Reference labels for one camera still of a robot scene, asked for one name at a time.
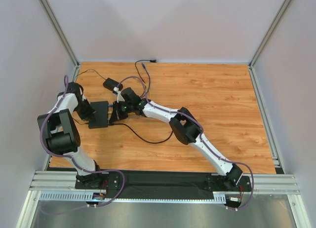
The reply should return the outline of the black network switch box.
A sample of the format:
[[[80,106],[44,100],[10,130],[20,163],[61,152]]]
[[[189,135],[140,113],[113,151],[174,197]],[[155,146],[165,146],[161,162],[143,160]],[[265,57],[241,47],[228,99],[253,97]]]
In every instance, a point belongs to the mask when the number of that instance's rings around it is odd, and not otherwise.
[[[91,102],[92,108],[95,110],[94,118],[89,121],[89,129],[106,128],[108,127],[108,110],[109,102]]]

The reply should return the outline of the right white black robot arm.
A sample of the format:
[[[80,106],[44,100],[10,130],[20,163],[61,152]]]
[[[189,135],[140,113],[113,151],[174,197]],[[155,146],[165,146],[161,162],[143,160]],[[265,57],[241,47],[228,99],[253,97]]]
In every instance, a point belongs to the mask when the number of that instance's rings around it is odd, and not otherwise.
[[[130,113],[165,122],[180,143],[198,150],[232,186],[239,184],[243,171],[213,146],[187,108],[177,110],[163,107],[146,97],[140,98],[130,87],[123,90],[114,87],[113,92],[117,100],[113,102],[114,112],[110,123],[126,119]]]

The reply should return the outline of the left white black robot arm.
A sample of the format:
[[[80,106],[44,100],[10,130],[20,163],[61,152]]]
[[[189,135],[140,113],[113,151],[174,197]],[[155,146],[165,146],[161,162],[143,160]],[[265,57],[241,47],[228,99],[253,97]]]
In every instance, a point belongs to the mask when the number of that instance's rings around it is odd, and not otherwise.
[[[80,147],[79,131],[73,120],[76,112],[81,120],[95,120],[95,109],[83,93],[83,87],[75,82],[65,84],[64,92],[57,96],[57,103],[46,114],[38,116],[40,142],[51,156],[64,158],[77,171],[76,179],[86,188],[97,189],[102,184],[100,167]]]

